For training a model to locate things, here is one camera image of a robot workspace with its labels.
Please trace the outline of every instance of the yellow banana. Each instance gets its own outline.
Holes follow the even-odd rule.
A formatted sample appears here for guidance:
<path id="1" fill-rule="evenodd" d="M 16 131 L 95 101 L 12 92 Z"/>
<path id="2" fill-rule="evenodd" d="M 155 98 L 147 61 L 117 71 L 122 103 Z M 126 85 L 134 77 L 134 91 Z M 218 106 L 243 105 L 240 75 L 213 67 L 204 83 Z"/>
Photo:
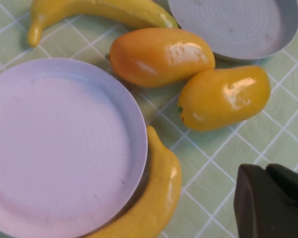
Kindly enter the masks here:
<path id="1" fill-rule="evenodd" d="M 135 29 L 178 28 L 176 20 L 151 0 L 34 0 L 28 43 L 37 46 L 45 28 L 76 14 L 102 16 Z"/>
<path id="2" fill-rule="evenodd" d="M 147 134 L 151 163 L 144 194 L 122 217 L 86 238 L 156 238 L 171 219 L 181 193 L 180 164 L 152 126 Z"/>

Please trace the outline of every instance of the pink plate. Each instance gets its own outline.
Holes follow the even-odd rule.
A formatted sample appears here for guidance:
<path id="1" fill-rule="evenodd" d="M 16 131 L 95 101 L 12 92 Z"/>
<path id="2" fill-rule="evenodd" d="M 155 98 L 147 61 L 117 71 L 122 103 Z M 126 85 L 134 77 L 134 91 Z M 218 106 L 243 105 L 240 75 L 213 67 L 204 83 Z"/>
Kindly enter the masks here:
<path id="1" fill-rule="evenodd" d="M 0 74 L 0 231 L 92 232 L 130 199 L 146 159 L 142 113 L 107 72 L 38 59 Z"/>

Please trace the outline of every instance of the plate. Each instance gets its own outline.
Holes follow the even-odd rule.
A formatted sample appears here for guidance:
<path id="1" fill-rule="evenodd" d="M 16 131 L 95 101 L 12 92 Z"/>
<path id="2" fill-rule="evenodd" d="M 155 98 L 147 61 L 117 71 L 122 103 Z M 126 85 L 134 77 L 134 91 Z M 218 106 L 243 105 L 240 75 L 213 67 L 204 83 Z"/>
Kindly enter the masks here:
<path id="1" fill-rule="evenodd" d="M 253 61 L 286 47 L 298 29 L 296 0 L 168 0 L 182 29 L 223 60 Z"/>
<path id="2" fill-rule="evenodd" d="M 142 177 L 147 132 L 130 92 L 71 59 L 0 74 L 0 231 L 73 238 L 117 214 Z"/>

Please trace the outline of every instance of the mango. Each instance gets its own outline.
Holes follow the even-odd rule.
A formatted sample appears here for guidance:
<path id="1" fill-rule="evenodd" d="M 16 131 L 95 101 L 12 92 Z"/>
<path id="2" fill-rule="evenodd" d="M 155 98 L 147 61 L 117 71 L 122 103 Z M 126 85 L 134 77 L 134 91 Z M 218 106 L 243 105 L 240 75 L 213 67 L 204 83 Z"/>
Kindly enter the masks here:
<path id="1" fill-rule="evenodd" d="M 184 86 L 178 111 L 187 127 L 209 131 L 258 114 L 270 93 L 268 75 L 260 66 L 206 70 Z"/>
<path id="2" fill-rule="evenodd" d="M 162 87 L 215 68 L 208 43 L 174 28 L 145 28 L 117 38 L 108 58 L 124 80 L 143 87 Z"/>

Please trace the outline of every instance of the green checkered tablecloth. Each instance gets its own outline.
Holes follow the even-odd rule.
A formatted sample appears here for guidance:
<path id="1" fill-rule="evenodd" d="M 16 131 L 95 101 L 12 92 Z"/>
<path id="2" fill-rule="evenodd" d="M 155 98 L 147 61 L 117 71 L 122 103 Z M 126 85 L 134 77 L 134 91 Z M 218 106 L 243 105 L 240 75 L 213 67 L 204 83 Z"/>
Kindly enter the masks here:
<path id="1" fill-rule="evenodd" d="M 168 8 L 165 0 L 158 2 Z M 26 42 L 30 4 L 31 0 L 0 0 L 0 73 L 21 62 L 50 57 L 82 60 L 112 73 L 105 54 L 126 27 L 100 17 L 75 16 L 46 29 L 40 45 L 32 49 Z M 159 238 L 237 238 L 232 202 L 238 166 L 273 162 L 298 172 L 298 33 L 283 51 L 260 64 L 272 86 L 264 111 L 212 132 L 194 132 L 182 124 L 176 104 L 183 83 L 158 89 L 125 84 L 147 124 L 155 127 L 182 166 L 180 202 Z M 232 66 L 217 62 L 217 67 Z"/>

